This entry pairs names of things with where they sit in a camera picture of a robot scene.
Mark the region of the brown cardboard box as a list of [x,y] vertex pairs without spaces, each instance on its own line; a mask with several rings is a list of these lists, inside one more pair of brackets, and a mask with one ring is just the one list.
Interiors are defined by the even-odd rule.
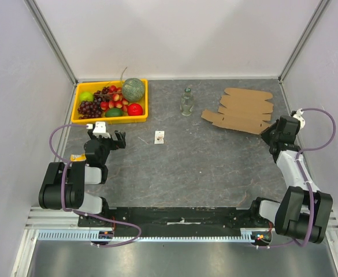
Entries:
[[271,126],[272,93],[243,88],[225,88],[216,112],[202,111],[201,118],[223,128],[261,134]]

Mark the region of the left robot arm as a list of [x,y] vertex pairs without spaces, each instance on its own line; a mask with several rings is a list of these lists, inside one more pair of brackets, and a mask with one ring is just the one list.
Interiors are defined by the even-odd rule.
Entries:
[[106,183],[106,161],[109,153],[126,147],[126,133],[116,130],[114,134],[115,140],[101,135],[95,136],[90,130],[90,139],[84,144],[84,160],[70,164],[50,163],[39,192],[40,207],[76,210],[85,215],[91,214],[91,221],[98,227],[109,224],[111,214],[106,199],[87,193],[85,186]]

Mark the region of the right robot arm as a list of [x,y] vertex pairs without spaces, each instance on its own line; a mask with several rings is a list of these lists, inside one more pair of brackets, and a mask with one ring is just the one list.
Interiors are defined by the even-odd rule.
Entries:
[[255,227],[269,221],[277,234],[304,246],[323,241],[333,198],[314,183],[304,162],[304,150],[295,143],[301,124],[296,117],[282,116],[261,133],[287,191],[281,202],[261,197],[254,200],[248,219]]

